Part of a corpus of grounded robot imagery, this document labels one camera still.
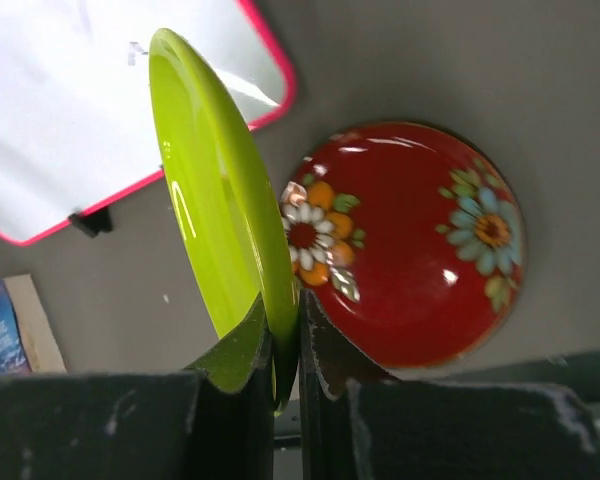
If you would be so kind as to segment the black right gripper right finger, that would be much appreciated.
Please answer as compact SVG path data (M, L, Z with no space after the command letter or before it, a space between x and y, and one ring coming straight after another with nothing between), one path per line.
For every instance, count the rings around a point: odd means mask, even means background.
M309 290L299 332L308 479L600 479L600 432L568 388L398 379Z

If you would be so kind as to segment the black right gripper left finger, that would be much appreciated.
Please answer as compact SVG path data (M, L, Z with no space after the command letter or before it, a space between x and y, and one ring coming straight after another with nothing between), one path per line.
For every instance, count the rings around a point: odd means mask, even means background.
M256 299L175 373L0 377L0 479L269 479L271 363Z

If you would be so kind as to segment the red floral plate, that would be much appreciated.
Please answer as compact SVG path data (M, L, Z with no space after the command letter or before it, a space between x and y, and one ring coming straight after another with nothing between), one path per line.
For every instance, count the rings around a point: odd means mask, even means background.
M386 368L436 367L479 348L523 283L513 192L482 153L429 125L332 135L303 159L280 211L299 283Z

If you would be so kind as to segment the lime green plate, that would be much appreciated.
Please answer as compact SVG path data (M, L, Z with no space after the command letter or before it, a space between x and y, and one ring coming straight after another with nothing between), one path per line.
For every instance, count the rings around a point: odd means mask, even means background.
M265 165L228 90L183 37L157 30L148 64L163 171L205 306L224 337L261 303L274 405L283 411L297 365L299 294Z

